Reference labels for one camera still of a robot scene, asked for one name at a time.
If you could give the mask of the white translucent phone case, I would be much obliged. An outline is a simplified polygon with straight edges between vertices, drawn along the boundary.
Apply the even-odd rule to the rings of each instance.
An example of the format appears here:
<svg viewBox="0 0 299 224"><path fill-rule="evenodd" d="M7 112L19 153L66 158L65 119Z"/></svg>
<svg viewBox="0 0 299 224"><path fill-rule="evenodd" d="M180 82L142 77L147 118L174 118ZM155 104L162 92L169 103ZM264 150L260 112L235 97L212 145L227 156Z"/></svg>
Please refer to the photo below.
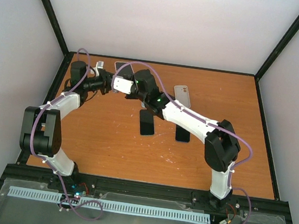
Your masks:
<svg viewBox="0 0 299 224"><path fill-rule="evenodd" d="M189 89L186 85L175 85L174 96L185 107L191 107Z"/></svg>

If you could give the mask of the blue phone black screen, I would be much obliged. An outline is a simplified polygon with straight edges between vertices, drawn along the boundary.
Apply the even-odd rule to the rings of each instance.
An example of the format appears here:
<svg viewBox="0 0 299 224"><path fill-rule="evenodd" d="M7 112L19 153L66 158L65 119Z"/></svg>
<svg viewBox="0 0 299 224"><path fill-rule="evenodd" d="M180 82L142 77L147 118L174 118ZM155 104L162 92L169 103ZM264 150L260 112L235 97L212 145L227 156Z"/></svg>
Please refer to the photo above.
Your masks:
<svg viewBox="0 0 299 224"><path fill-rule="evenodd" d="M177 142L189 143L190 133L187 130L185 130L183 127L176 125L175 140Z"/></svg>

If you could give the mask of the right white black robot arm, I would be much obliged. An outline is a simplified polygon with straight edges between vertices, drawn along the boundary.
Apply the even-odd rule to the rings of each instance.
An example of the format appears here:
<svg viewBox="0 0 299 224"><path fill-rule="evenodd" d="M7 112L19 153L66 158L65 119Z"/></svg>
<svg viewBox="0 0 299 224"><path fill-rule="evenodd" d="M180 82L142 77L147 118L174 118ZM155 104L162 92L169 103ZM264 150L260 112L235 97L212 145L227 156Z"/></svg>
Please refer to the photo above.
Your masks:
<svg viewBox="0 0 299 224"><path fill-rule="evenodd" d="M209 201L214 208L224 206L232 195L232 173L241 150L232 124L208 119L183 105L163 87L158 87L149 69L120 69L130 87L123 90L127 99L142 101L147 112L180 126L205 146L204 160L211 168Z"/></svg>

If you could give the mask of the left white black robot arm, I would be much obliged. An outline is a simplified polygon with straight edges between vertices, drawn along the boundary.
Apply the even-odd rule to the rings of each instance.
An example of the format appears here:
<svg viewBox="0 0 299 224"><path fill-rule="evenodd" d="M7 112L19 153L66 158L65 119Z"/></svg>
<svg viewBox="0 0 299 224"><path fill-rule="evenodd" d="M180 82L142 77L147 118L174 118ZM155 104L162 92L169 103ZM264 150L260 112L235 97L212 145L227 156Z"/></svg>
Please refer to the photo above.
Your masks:
<svg viewBox="0 0 299 224"><path fill-rule="evenodd" d="M75 162L61 148L61 121L85 103L89 92L108 93L112 77L113 74L104 69L94 69L83 61L75 61L70 65L70 78L58 97L24 111L20 148L48 164L54 174L61 175L60 182L66 190L76 190L80 178L73 173Z"/></svg>

